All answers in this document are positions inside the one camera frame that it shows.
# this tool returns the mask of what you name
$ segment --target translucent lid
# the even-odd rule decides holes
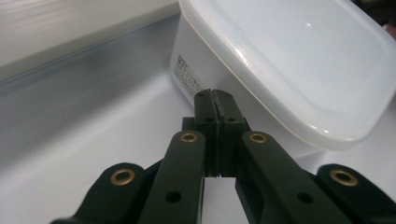
[[[350,1],[180,0],[183,15],[286,128],[352,147],[396,89],[396,42]]]

